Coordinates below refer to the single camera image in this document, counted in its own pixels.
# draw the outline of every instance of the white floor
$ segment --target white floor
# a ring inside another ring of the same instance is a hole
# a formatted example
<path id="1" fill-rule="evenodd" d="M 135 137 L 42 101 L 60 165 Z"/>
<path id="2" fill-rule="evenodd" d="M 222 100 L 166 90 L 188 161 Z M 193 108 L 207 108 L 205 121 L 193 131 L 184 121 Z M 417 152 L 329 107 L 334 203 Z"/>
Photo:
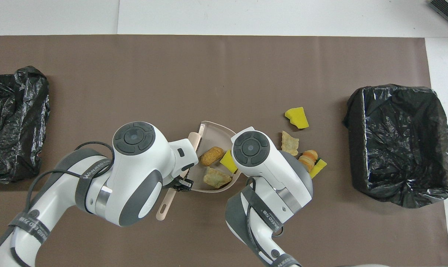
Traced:
<path id="1" fill-rule="evenodd" d="M 0 35 L 50 34 L 426 37 L 448 117 L 448 22 L 425 0 L 0 0 Z"/>

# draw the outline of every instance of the yellow sponge piece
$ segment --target yellow sponge piece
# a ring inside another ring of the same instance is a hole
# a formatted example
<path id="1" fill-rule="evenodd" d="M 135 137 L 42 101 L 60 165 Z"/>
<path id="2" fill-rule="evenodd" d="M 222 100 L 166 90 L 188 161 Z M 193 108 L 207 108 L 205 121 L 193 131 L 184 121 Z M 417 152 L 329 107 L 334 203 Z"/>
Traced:
<path id="1" fill-rule="evenodd" d="M 285 117 L 290 120 L 292 125 L 296 125 L 298 129 L 305 129 L 310 126 L 306 119 L 305 110 L 302 107 L 290 108 L 285 112 Z"/>
<path id="2" fill-rule="evenodd" d="M 326 167 L 326 165 L 328 164 L 324 160 L 319 159 L 316 165 L 310 171 L 311 179 L 313 179 L 316 174 L 318 174 L 324 167 Z"/>
<path id="3" fill-rule="evenodd" d="M 232 159 L 232 154 L 230 153 L 230 150 L 227 150 L 225 155 L 220 160 L 220 163 L 224 166 L 226 166 L 227 169 L 229 169 L 230 172 L 235 173 L 237 171 L 237 166 L 235 166 L 234 160 Z"/>

